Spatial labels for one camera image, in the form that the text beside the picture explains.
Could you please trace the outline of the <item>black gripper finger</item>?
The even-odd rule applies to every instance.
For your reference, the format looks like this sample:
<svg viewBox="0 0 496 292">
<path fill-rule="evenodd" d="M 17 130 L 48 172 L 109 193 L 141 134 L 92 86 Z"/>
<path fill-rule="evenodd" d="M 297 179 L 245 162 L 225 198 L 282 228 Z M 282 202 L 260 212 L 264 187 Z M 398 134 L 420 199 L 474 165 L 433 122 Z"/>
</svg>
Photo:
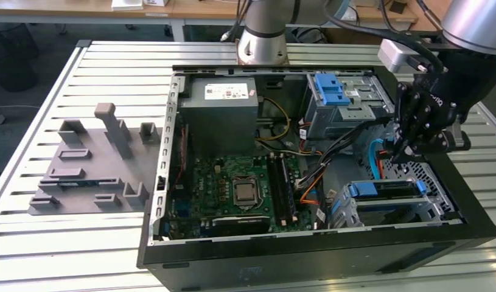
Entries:
<svg viewBox="0 0 496 292">
<path fill-rule="evenodd" d="M 445 133 L 457 117 L 457 104 L 442 100 L 432 94 L 418 93 L 418 129 L 416 131 L 416 152 L 394 153 L 392 148 L 392 162 L 402 164 L 413 161 L 426 153 L 446 152 L 454 146 L 453 136 Z"/>
<path fill-rule="evenodd" d="M 418 129 L 418 93 L 410 83 L 398 82 L 396 87 L 394 153 L 414 153 L 416 131 Z"/>
</svg>

